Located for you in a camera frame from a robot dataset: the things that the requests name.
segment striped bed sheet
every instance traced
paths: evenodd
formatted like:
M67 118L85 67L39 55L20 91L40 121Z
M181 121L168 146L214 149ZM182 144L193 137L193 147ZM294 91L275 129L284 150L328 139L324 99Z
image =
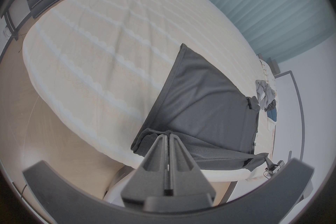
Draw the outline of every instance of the striped bed sheet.
M170 72L181 43L201 54L246 96L262 65L238 29L208 0L64 0L23 42L30 80L61 121L112 159L137 168L130 146ZM272 152L260 112L255 154ZM212 182L262 176L203 170Z

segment folded garment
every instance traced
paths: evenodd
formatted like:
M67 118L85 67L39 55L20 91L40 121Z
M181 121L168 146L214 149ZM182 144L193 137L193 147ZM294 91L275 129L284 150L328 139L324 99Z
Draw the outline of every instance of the folded garment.
M271 103L265 108L265 112L267 111L271 111L272 109L275 109L277 103L275 101L275 99L273 101L271 101Z
M275 92L265 80L256 80L258 104L260 109L265 109L274 100Z
M238 88L201 55L182 44L169 76L132 143L145 156L158 134L173 132L204 170L254 169L258 100Z
M277 121L277 109L274 108L272 110L267 111L267 117L269 117L273 121Z

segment mattress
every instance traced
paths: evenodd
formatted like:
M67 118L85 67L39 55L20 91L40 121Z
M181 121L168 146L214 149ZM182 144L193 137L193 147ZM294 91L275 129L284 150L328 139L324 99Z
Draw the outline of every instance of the mattress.
M74 133L112 159L137 168L130 146L185 43L256 96L263 67L237 28L208 0L63 0L32 26L23 60L42 99ZM255 154L272 152L260 112ZM208 180L262 176L202 170Z

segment floor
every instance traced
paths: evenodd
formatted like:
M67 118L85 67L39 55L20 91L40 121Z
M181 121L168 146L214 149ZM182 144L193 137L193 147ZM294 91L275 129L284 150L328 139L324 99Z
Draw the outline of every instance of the floor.
M19 30L0 63L0 159L11 180L22 190L22 171L47 161L66 180L97 198L103 198L122 163L110 159L70 131L33 88L23 63L25 34L35 23L30 18ZM214 205L219 204L230 182L216 182ZM29 188L23 196L45 218Z

